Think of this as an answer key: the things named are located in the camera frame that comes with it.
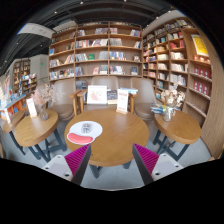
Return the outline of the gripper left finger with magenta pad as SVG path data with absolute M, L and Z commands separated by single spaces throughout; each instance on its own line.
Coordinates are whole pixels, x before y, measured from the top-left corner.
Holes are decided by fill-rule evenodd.
M 65 180 L 80 185 L 91 155 L 91 145 L 84 145 L 66 156 L 56 155 L 44 167 Z

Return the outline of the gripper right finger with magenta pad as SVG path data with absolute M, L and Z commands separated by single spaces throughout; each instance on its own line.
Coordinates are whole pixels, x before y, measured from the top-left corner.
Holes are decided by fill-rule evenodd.
M 166 153 L 157 153 L 133 144 L 132 154 L 145 185 L 182 169 L 182 166 Z

